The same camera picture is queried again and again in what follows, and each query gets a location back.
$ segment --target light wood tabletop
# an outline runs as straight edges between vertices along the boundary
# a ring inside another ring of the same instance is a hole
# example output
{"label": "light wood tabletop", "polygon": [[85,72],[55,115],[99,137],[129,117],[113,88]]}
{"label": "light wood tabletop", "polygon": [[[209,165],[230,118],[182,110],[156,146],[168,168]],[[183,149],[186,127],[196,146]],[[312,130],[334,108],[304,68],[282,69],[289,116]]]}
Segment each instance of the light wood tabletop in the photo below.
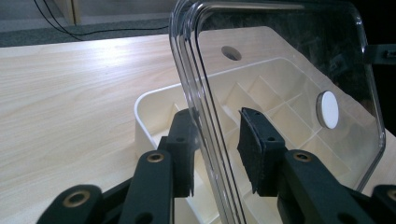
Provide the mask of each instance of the light wood tabletop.
{"label": "light wood tabletop", "polygon": [[[134,174],[134,104],[179,82],[168,35],[0,49],[0,223],[35,223],[77,184]],[[396,184],[396,142],[364,193]]]}

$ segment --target black cable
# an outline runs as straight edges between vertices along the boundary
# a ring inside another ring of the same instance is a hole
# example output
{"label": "black cable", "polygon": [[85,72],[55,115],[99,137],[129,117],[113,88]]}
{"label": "black cable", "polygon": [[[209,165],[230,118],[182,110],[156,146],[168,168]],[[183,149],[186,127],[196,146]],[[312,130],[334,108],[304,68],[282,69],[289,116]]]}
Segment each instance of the black cable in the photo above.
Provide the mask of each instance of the black cable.
{"label": "black cable", "polygon": [[73,34],[70,34],[70,33],[67,32],[67,31],[60,30],[58,27],[56,27],[55,25],[53,25],[53,24],[49,21],[49,19],[47,19],[47,17],[44,15],[43,11],[42,11],[41,8],[38,6],[38,3],[37,3],[36,0],[35,0],[35,6],[37,7],[38,11],[41,13],[41,15],[43,16],[43,18],[44,18],[44,19],[49,23],[49,25],[51,25],[55,30],[57,30],[57,31],[59,31],[59,32],[62,32],[62,33],[64,33],[64,34],[71,35],[71,36],[74,37],[76,40],[83,41],[82,39],[80,39],[80,38],[74,36]]}
{"label": "black cable", "polygon": [[46,0],[43,0],[44,4],[46,5],[47,10],[49,11],[49,14],[51,15],[51,17],[55,20],[55,22],[62,28],[59,29],[58,27],[56,27],[55,25],[53,25],[48,19],[47,17],[44,15],[44,13],[42,12],[41,8],[38,6],[37,1],[35,0],[35,5],[37,6],[38,10],[40,11],[41,15],[44,17],[44,19],[53,27],[55,28],[55,30],[62,32],[64,34],[68,34],[71,35],[72,37],[74,37],[75,39],[79,40],[79,41],[83,41],[83,39],[80,39],[78,37],[76,37],[76,35],[93,35],[93,34],[98,34],[98,33],[104,33],[104,32],[117,32],[117,31],[144,31],[144,30],[161,30],[161,29],[165,29],[168,28],[168,26],[164,26],[164,27],[158,27],[158,28],[125,28],[125,29],[112,29],[112,30],[99,30],[99,31],[93,31],[93,32],[88,32],[85,34],[75,34],[75,33],[70,33],[69,31],[67,31],[53,16],[49,5],[47,4]]}

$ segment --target gray floor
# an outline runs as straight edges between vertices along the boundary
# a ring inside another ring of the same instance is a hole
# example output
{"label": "gray floor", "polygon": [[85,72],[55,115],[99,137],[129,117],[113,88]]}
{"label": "gray floor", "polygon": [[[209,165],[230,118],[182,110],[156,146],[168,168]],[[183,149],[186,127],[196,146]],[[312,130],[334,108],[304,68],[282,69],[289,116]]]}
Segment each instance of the gray floor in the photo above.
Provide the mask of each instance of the gray floor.
{"label": "gray floor", "polygon": [[[44,0],[36,0],[49,21]],[[64,43],[140,35],[167,34],[168,29],[139,30],[166,27],[176,0],[79,0],[81,24],[69,25],[52,0],[46,0],[52,14],[69,33],[59,32],[43,18],[34,0],[0,1],[0,48],[39,44]]]}

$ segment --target plastic storage container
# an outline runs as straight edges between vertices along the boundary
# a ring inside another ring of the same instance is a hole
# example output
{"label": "plastic storage container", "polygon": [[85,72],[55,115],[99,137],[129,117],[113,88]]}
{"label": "plastic storage container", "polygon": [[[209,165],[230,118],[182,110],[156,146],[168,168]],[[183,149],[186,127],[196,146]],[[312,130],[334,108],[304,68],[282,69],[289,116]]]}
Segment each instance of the plastic storage container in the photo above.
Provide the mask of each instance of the plastic storage container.
{"label": "plastic storage container", "polygon": [[[281,222],[275,198],[252,194],[236,150],[242,107],[261,111],[288,149],[313,152],[343,185],[363,188],[382,155],[385,132],[371,66],[362,63],[361,17],[352,5],[180,1],[170,41],[181,87],[139,99],[136,143],[156,148],[173,115],[190,109],[201,150],[196,195],[183,202],[195,221]],[[325,91],[335,97],[336,110],[319,109]],[[335,127],[324,124],[326,112],[336,113]]]}

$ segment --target transparent plastic lid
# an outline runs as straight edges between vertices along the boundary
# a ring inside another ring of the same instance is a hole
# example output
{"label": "transparent plastic lid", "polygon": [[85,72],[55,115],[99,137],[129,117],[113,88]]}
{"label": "transparent plastic lid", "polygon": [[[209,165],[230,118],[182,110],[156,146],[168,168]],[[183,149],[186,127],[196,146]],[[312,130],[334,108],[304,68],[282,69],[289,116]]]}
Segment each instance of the transparent plastic lid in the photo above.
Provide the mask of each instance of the transparent plastic lid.
{"label": "transparent plastic lid", "polygon": [[345,2],[180,1],[170,41],[223,223],[277,223],[240,155],[242,107],[361,190],[385,147],[359,12]]}

